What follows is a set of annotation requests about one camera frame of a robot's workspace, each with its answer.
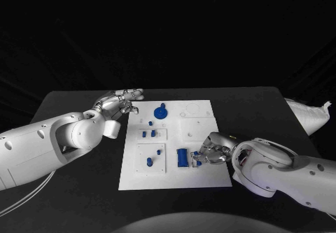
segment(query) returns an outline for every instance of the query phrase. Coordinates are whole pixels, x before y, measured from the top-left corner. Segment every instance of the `white platform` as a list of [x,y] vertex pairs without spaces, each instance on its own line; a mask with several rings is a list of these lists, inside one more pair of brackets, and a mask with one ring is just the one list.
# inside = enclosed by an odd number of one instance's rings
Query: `white platform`
[[[162,103],[167,117],[159,120],[154,109]],[[226,164],[203,163],[192,168],[190,153],[199,150],[209,133],[218,132],[211,101],[141,101],[133,105],[140,113],[130,114],[128,118],[120,190],[231,187]],[[151,130],[156,130],[156,138],[150,136]],[[156,154],[160,146],[164,148],[162,157]],[[189,167],[177,167],[177,149],[188,149]],[[146,165],[147,157],[154,158],[151,167]]]

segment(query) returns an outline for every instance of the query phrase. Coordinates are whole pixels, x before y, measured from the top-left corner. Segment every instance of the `white fabric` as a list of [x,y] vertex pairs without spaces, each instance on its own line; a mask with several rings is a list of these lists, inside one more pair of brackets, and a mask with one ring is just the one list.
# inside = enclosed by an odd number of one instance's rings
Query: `white fabric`
[[312,135],[330,119],[327,108],[332,103],[327,101],[322,107],[309,107],[291,99],[286,98],[286,101],[307,132],[307,135]]

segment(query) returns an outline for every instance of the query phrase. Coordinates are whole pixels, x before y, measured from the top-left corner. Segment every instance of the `table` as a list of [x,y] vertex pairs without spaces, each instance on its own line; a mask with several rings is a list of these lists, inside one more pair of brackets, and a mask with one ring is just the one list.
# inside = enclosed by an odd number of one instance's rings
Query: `table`
[[[32,123],[91,109],[105,91],[51,92]],[[299,154],[320,157],[294,113],[275,87],[153,89],[144,100],[211,100],[221,132],[241,139],[268,139]],[[107,233],[144,218],[177,212],[215,212],[245,216],[291,231],[336,230],[332,218],[301,206],[284,193],[264,198],[232,180],[234,187],[118,191],[128,115],[120,118],[117,139],[58,169],[33,199],[0,218],[0,232]],[[12,205],[39,180],[0,192],[0,208]]]

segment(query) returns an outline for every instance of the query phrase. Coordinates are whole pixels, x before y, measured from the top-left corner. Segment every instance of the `blue knob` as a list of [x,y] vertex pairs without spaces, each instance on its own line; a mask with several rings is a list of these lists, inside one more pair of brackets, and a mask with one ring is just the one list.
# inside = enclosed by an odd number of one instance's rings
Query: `blue knob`
[[162,103],[162,107],[154,110],[154,117],[157,119],[164,119],[167,116],[169,112],[166,110],[166,105]]
[[147,158],[147,166],[153,166],[151,158]]

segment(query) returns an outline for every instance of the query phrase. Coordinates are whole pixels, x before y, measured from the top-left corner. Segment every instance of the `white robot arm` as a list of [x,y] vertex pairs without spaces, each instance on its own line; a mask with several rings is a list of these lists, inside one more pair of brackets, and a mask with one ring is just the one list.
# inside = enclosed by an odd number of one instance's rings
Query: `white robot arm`
[[261,138],[239,141],[211,133],[195,160],[222,164],[232,160],[234,179],[255,194],[270,198],[283,191],[304,206],[336,215],[336,162],[299,156]]
[[0,134],[0,190],[19,186],[61,168],[100,144],[117,138],[123,113],[138,113],[131,100],[143,89],[110,91],[84,113],[68,113]]

